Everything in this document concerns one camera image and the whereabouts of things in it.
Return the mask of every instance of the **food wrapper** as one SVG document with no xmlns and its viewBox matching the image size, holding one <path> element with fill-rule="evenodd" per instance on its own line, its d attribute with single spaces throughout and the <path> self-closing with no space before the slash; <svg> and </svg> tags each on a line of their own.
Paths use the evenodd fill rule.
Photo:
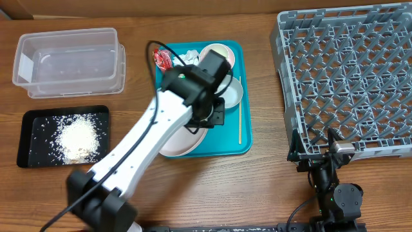
<svg viewBox="0 0 412 232">
<path fill-rule="evenodd" d="M 183 60 L 185 64 L 193 64 L 196 66 L 199 64 L 199 53 L 196 50 L 189 50 L 186 54 L 179 55 L 179 57 Z M 173 64 L 175 66 L 183 66 L 182 62 L 180 62 L 177 57 L 173 57 Z"/>
<path fill-rule="evenodd" d="M 170 51 L 159 50 L 158 48 L 153 51 L 154 62 L 162 73 L 165 73 L 166 70 L 172 68 L 172 59 L 170 54 Z"/>
</svg>

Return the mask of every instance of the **wooden chopstick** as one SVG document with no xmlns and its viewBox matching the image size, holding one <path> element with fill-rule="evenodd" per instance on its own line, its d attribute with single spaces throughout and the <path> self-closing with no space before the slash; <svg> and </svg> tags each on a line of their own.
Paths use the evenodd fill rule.
<svg viewBox="0 0 412 232">
<path fill-rule="evenodd" d="M 242 144 L 242 100 L 239 102 L 239 144 Z"/>
</svg>

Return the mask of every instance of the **dish rack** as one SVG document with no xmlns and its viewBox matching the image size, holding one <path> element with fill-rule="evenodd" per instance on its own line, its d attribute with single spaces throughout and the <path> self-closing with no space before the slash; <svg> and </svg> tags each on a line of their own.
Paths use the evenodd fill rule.
<svg viewBox="0 0 412 232">
<path fill-rule="evenodd" d="M 271 36 L 289 144 L 328 149 L 333 128 L 352 160 L 412 157 L 412 4 L 281 12 Z"/>
</svg>

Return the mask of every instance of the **white plate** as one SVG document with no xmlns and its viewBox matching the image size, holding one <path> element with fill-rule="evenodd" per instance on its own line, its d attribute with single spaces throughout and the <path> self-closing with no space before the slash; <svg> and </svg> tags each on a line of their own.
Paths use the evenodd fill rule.
<svg viewBox="0 0 412 232">
<path fill-rule="evenodd" d="M 201 60 L 205 57 L 206 52 L 209 51 L 209 46 L 210 46 L 210 45 L 214 45 L 214 44 L 209 44 L 209 45 L 207 45 L 207 46 L 200 52 L 199 61 L 201 61 Z M 227 49 L 227 51 L 229 52 L 229 56 L 227 57 L 227 61 L 229 62 L 230 67 L 233 68 L 234 63 L 235 63 L 235 56 L 234 56 L 234 53 L 233 53 L 232 49 L 230 49 L 228 46 L 226 46 L 226 45 L 224 45 L 224 44 L 221 44 L 221 45 L 223 45 L 223 46 Z"/>
<path fill-rule="evenodd" d="M 200 128 L 199 131 L 193 135 L 183 126 L 172 135 L 172 137 L 165 143 L 160 150 L 160 154 L 166 157 L 176 157 L 186 155 L 193 151 L 203 141 L 207 133 L 206 128 Z"/>
<path fill-rule="evenodd" d="M 219 85 L 218 91 L 216 91 L 216 93 L 224 89 L 224 87 L 226 87 L 229 81 L 230 81 L 230 75 L 226 75 L 226 77 L 223 79 L 223 81 Z M 240 100 L 242 100 L 242 96 L 243 96 L 242 85 L 236 78 L 233 77 L 231 84 L 220 97 L 223 97 L 225 99 L 225 109 L 229 109 L 239 104 Z"/>
</svg>

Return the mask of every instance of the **teal tray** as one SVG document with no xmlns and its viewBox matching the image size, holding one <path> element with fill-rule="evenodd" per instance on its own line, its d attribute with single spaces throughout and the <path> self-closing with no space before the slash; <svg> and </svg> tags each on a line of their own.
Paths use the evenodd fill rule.
<svg viewBox="0 0 412 232">
<path fill-rule="evenodd" d="M 242 155 L 246 153 L 253 143 L 252 121 L 250 119 L 249 96 L 247 91 L 245 62 L 243 61 L 243 50 L 235 41 L 207 41 L 194 43 L 167 44 L 177 54 L 186 54 L 188 50 L 197 50 L 199 53 L 203 48 L 212 43 L 221 43 L 228 46 L 235 56 L 233 67 L 233 78 L 239 80 L 243 87 L 242 97 L 242 143 L 239 144 L 239 105 L 227 109 L 225 112 L 225 124 L 209 129 L 201 144 L 187 155 L 172 158 L 188 157 L 210 157 L 217 155 Z M 163 74 L 156 67 L 156 84 L 159 87 Z"/>
</svg>

